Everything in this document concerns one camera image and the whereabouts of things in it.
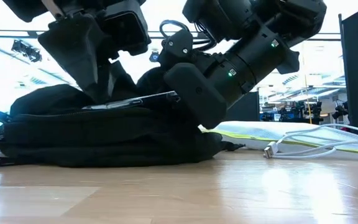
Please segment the usb connector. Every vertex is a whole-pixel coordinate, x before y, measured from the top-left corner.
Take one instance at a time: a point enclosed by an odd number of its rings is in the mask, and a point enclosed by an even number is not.
[[[271,159],[278,152],[277,143],[276,142],[269,143],[264,151],[265,151],[264,157],[267,159]]]

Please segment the ceiling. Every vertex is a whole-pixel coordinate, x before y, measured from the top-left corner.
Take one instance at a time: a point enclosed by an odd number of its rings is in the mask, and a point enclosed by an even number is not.
[[[149,30],[157,31],[161,21],[174,19],[193,26],[186,22],[181,14],[185,0],[147,0],[142,6],[144,16],[148,22]],[[343,13],[344,17],[358,11],[358,1],[325,0],[328,5],[328,13],[321,33],[339,33],[337,15]],[[47,30],[48,23],[53,17],[46,13],[34,19],[31,23],[22,22],[0,0],[0,30]],[[32,90],[45,85],[69,83],[76,85],[75,81],[65,73],[54,59],[40,46],[36,39],[25,39],[28,44],[39,48],[43,56],[42,62],[29,63],[26,58],[11,51],[14,39],[0,38],[0,89],[1,85],[15,89]],[[212,52],[224,52],[233,42],[222,42]],[[161,50],[160,40],[153,40],[146,54],[135,57],[126,52],[120,52],[120,61],[136,82],[147,70],[158,66],[149,61],[153,50]],[[322,88],[328,85],[343,85],[343,61],[341,58],[341,43],[338,41],[305,41],[293,48],[301,53],[301,70],[298,73],[281,75],[277,71],[272,72],[261,81],[257,88],[263,98],[273,101],[289,98],[301,98],[305,94],[305,77],[307,85],[313,85],[310,92],[312,96],[339,91],[341,88]]]

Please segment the black backpack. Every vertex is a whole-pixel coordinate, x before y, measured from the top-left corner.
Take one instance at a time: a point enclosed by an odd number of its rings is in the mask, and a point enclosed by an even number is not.
[[[168,90],[164,71],[152,69],[134,84],[121,72],[111,101]],[[0,166],[49,164],[62,167],[128,167],[200,162],[241,146],[202,133],[169,103],[111,110],[94,104],[70,85],[45,87],[17,99],[10,115],[0,113]]]

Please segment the wooden table surface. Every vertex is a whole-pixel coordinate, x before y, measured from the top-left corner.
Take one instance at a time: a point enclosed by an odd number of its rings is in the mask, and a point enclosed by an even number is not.
[[[266,160],[223,152],[199,164],[0,168],[0,223],[358,223],[358,158]]]

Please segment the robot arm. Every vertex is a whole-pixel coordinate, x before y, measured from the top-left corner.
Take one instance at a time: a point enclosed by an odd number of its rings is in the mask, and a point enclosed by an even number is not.
[[[147,51],[150,37],[140,10],[145,0],[4,0],[23,20],[49,10],[56,18],[39,42],[97,103],[109,99],[119,50]],[[214,128],[226,111],[274,69],[299,70],[290,47],[319,32],[323,0],[187,0],[183,14],[209,38],[193,48],[183,29],[163,41],[158,58],[165,83],[177,92],[199,124]],[[206,54],[222,40],[237,40],[225,54]]]

